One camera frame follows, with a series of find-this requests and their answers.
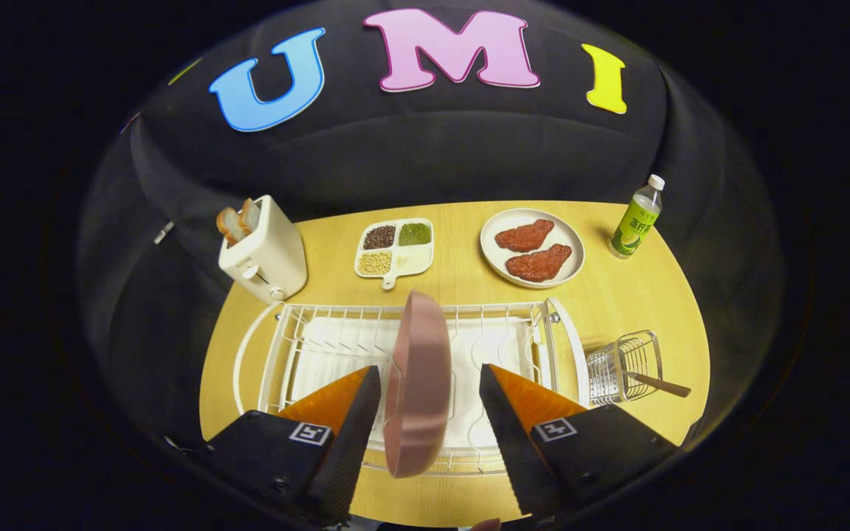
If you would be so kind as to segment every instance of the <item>bread slice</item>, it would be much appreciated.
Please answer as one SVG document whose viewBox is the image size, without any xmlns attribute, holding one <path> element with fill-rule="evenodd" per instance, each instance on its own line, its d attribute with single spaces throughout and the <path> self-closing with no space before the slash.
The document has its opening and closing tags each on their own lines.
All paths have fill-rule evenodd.
<svg viewBox="0 0 850 531">
<path fill-rule="evenodd" d="M 251 201 L 251 198 L 245 199 L 245 204 L 242 206 L 241 218 L 238 221 L 245 235 L 250 235 L 251 232 L 254 232 L 254 229 L 258 227 L 259 218 L 260 208 L 254 204 L 254 201 Z"/>
<path fill-rule="evenodd" d="M 218 226 L 218 231 L 225 236 L 229 246 L 233 246 L 240 242 L 245 237 L 245 231 L 242 231 L 238 212 L 233 208 L 226 207 L 222 212 L 219 212 L 215 218 L 215 225 Z"/>
</svg>

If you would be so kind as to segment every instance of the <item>green powder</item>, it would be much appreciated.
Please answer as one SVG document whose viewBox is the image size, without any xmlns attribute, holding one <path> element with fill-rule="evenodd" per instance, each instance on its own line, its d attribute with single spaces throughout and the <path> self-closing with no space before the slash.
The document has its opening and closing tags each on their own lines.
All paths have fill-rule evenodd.
<svg viewBox="0 0 850 531">
<path fill-rule="evenodd" d="M 398 244 L 401 246 L 417 246 L 431 241 L 432 229 L 424 223 L 403 225 L 398 233 Z"/>
</svg>

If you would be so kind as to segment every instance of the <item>white toaster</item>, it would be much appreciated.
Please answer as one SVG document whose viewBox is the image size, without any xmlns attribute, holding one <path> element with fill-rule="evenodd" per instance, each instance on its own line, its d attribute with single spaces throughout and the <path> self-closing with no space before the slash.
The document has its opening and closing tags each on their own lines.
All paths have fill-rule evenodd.
<svg viewBox="0 0 850 531">
<path fill-rule="evenodd" d="M 222 238 L 218 266 L 266 305 L 287 299 L 307 283 L 303 240 L 270 195 L 255 199 L 258 225 L 229 248 Z"/>
</svg>

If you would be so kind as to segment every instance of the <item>yellow letter i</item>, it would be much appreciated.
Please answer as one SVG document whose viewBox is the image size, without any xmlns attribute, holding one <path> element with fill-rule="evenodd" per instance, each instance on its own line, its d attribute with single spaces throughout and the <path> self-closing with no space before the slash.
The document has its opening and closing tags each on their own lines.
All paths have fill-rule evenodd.
<svg viewBox="0 0 850 531">
<path fill-rule="evenodd" d="M 591 44 L 583 44 L 583 50 L 590 54 L 595 73 L 593 87 L 586 93 L 586 100 L 605 111 L 625 114 L 628 105 L 621 99 L 621 70 L 625 68 L 625 63 Z"/>
</svg>

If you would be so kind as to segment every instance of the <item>plastic bottle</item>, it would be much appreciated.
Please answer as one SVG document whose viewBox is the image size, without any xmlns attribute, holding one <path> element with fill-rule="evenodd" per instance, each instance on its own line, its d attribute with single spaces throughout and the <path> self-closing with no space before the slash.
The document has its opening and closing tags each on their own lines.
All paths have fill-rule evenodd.
<svg viewBox="0 0 850 531">
<path fill-rule="evenodd" d="M 628 259 L 651 231 L 655 219 L 661 214 L 661 190 L 664 179 L 657 175 L 648 178 L 648 185 L 632 195 L 625 215 L 608 242 L 608 249 L 617 258 Z"/>
</svg>

